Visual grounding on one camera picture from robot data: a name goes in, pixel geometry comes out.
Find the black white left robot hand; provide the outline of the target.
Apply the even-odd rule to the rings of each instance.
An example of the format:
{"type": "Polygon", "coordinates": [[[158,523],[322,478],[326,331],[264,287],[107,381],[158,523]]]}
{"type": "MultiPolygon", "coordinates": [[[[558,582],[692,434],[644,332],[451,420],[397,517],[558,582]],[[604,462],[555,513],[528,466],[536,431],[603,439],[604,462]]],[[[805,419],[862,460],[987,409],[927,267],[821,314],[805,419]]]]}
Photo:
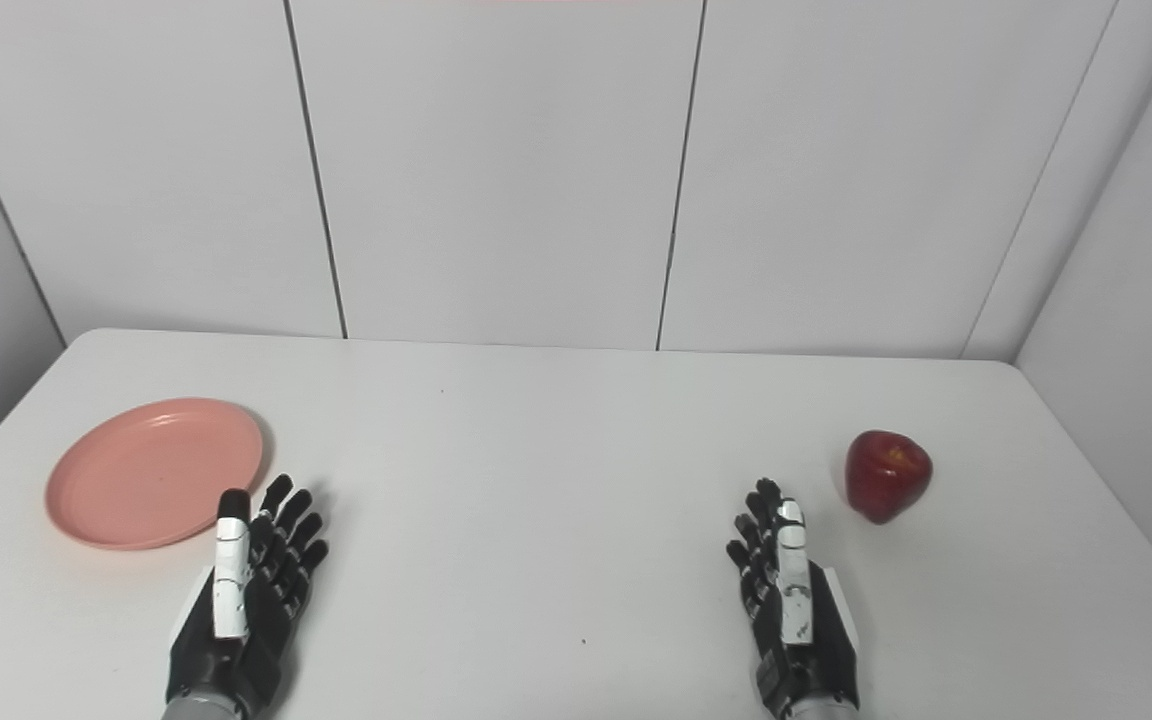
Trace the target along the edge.
{"type": "Polygon", "coordinates": [[[279,700],[285,659],[328,556],[310,488],[280,473],[259,509],[247,488],[221,493],[211,569],[169,651],[165,719],[262,719],[279,700]]]}

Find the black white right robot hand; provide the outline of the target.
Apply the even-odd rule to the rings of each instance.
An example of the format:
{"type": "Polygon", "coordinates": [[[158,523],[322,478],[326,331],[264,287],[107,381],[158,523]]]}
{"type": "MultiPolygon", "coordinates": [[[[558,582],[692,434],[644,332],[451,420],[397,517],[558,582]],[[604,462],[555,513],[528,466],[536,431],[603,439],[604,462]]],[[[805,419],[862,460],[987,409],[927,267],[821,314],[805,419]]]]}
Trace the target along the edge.
{"type": "Polygon", "coordinates": [[[808,558],[804,511],[761,478],[733,520],[726,553],[753,634],[756,691],[773,719],[856,719],[858,652],[841,593],[808,558]]]}

